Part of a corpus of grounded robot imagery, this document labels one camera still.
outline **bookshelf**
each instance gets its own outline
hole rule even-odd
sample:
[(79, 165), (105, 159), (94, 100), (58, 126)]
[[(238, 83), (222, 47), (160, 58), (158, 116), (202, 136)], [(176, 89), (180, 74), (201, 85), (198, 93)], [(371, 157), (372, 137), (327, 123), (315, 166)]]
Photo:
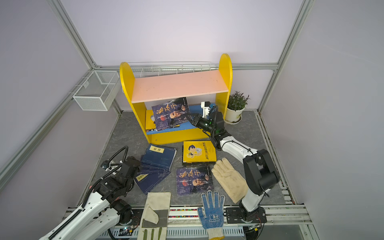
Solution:
[(207, 136), (199, 128), (147, 134), (145, 102), (216, 93), (216, 105), (225, 118), (232, 86), (232, 63), (229, 55), (224, 53), (221, 55), (218, 70), (135, 80), (131, 67), (123, 62), (120, 64), (120, 79), (124, 94), (149, 143), (161, 145), (191, 141)]

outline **white wall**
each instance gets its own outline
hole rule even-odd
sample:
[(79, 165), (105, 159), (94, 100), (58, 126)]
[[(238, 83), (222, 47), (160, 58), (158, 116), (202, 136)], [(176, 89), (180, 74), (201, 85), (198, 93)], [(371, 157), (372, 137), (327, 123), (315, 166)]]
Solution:
[(39, 239), (76, 207), (115, 120), (72, 103), (0, 193), (1, 239)]
[[(240, 91), (244, 93), (245, 96), (249, 95), (248, 100), (248, 109), (257, 109), (265, 92), (265, 89), (271, 80), (272, 70), (235, 70), (233, 71), (233, 81), (232, 81), (232, 91)], [(215, 102), (215, 94), (187, 97), (189, 105), (200, 104), (202, 101)], [(128, 103), (127, 98), (125, 97), (122, 91), (119, 91), (116, 96), (116, 101), (118, 102), (120, 108), (124, 111), (131, 111), (131, 106)], [(151, 106), (163, 103), (166, 100), (147, 102), (147, 109), (150, 109)]]
[(383, 239), (383, 11), (316, 1), (262, 112), (320, 239)]
[(88, 70), (45, 0), (0, 1), (0, 168)]
[(277, 62), (302, 0), (62, 0), (98, 65)]

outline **wire basket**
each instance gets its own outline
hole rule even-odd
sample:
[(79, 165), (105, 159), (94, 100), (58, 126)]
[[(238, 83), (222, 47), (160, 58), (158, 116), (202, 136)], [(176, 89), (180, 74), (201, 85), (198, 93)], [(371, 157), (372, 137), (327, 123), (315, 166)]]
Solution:
[(117, 71), (94, 70), (87, 77), (73, 98), (85, 111), (108, 111), (119, 89)]

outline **stack of blue books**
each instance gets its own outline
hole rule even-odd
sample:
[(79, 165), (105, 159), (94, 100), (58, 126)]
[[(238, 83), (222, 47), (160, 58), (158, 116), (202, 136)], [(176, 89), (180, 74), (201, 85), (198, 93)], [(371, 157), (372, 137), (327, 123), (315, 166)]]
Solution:
[(141, 171), (135, 182), (144, 194), (150, 192), (170, 173), (176, 149), (150, 144), (141, 158)]

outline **potted plant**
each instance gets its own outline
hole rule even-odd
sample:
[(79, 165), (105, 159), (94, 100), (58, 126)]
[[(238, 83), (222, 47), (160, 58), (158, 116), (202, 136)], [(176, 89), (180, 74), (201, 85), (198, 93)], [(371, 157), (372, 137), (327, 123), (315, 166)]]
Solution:
[(229, 124), (237, 124), (241, 120), (241, 113), (244, 111), (248, 97), (244, 97), (243, 93), (235, 91), (235, 94), (229, 96), (227, 114), (225, 121)]

